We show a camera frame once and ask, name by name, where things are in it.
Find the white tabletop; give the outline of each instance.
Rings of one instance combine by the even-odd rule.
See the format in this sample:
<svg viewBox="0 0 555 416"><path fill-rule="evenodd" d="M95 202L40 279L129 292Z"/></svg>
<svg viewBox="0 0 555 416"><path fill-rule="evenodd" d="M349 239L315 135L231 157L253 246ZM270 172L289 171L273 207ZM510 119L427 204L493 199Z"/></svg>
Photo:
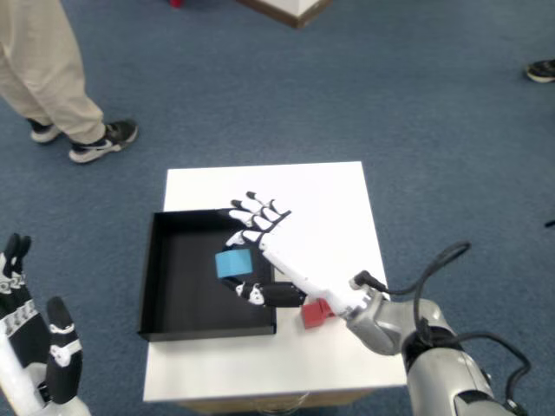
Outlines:
<svg viewBox="0 0 555 416"><path fill-rule="evenodd" d="M310 210L314 232L336 242L336 256L326 259L330 265L348 264L353 275L366 269L385 282L360 162L172 169L164 211L228 207L247 191L279 198L293 212ZM300 309L277 309L275 335L151 342L144 400L224 399L405 382L400 356L368 351L341 319L305 330Z"/></svg>

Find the black box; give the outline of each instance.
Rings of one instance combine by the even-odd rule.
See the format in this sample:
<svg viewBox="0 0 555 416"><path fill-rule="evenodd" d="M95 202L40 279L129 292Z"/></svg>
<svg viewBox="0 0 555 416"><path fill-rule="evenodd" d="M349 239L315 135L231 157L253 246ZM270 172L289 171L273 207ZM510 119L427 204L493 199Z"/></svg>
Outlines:
<svg viewBox="0 0 555 416"><path fill-rule="evenodd" d="M149 341L276 333L276 311L239 298L217 278L215 255L245 227L217 211L153 215L140 299L138 334ZM253 272L241 280L273 281L270 263L251 249Z"/></svg>

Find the leg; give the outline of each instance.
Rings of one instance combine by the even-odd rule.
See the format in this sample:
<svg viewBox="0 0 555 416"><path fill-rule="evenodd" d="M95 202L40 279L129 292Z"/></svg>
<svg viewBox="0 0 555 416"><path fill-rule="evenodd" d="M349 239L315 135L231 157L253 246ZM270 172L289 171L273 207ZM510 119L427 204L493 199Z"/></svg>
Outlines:
<svg viewBox="0 0 555 416"><path fill-rule="evenodd" d="M2 43L13 72L73 141L96 142L105 133L103 114L85 93L81 54L60 0L0 4L7 9L10 30Z"/></svg>
<svg viewBox="0 0 555 416"><path fill-rule="evenodd" d="M0 95L22 117L38 121L43 126L52 124L44 109L36 102L27 87L11 70L0 44Z"/></svg>

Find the black sneaker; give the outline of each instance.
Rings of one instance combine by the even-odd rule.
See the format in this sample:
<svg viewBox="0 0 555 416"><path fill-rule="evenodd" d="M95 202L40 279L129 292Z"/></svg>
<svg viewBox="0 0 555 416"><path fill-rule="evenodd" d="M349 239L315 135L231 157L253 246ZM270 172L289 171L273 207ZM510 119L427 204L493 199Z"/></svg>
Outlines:
<svg viewBox="0 0 555 416"><path fill-rule="evenodd" d="M97 160L107 153L119 152L129 146L138 132L132 120L116 121L106 125L104 136L90 145L72 143L69 158L75 163L88 163Z"/></svg>
<svg viewBox="0 0 555 416"><path fill-rule="evenodd" d="M50 124L49 126L43 126L41 123L32 119L27 119L27 121L33 129L33 131L31 132L31 139L35 141L35 143L45 145L55 140L56 137L62 134L62 130L60 130L53 124Z"/></svg>
<svg viewBox="0 0 555 416"><path fill-rule="evenodd" d="M555 60L539 61L526 67L526 75L532 81L545 84L555 81Z"/></svg>

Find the black cable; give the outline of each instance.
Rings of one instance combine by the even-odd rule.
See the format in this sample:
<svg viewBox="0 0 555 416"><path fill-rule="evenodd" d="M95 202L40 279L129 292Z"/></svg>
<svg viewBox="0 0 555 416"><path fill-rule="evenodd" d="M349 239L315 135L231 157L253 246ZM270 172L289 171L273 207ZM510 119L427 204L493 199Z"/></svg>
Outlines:
<svg viewBox="0 0 555 416"><path fill-rule="evenodd" d="M515 371L511 373L509 378L507 379L507 383L505 386L505 397L506 401L513 400L514 396L514 388L516 387L517 383L519 382L520 378L528 373L532 368L532 364L528 360L528 358L516 348L510 342L504 340L497 334L493 334L491 332L466 332L465 334L455 335L452 338L447 338L446 340L434 341L435 347L447 347L450 345L456 345L464 341L470 340L477 340L480 338L485 338L491 341L495 341L505 347L508 351L510 351L514 356L516 356L519 360L522 361L522 367L517 368Z"/></svg>
<svg viewBox="0 0 555 416"><path fill-rule="evenodd" d="M369 287L380 290L381 292L390 295L407 295L411 292L415 292L415 297L413 301L413 318L415 320L416 333L421 341L428 345L429 347L445 347L455 344L460 344L464 341L476 340L476 339L488 339L499 343L514 356L516 356L521 362L522 366L517 368L511 373L507 378L505 387L506 396L506 406L513 407L514 400L514 389L519 382L520 378L530 371L532 364L528 358L520 351L518 348L514 347L513 344L501 338L499 335L493 334L491 332L468 332L465 334L454 335L453 337L447 339L434 339L432 331L428 325L428 320L426 318L420 318L420 300L422 291L424 290L424 285L426 281L438 270L442 269L453 260L462 256L471 247L469 242L463 241L458 242L447 247L442 251L433 261L428 265L428 267L422 272L420 278L408 286L406 289L392 290L388 289L383 283L379 282L375 277L370 275L368 271L364 270L355 276L354 282L358 286L367 284Z"/></svg>

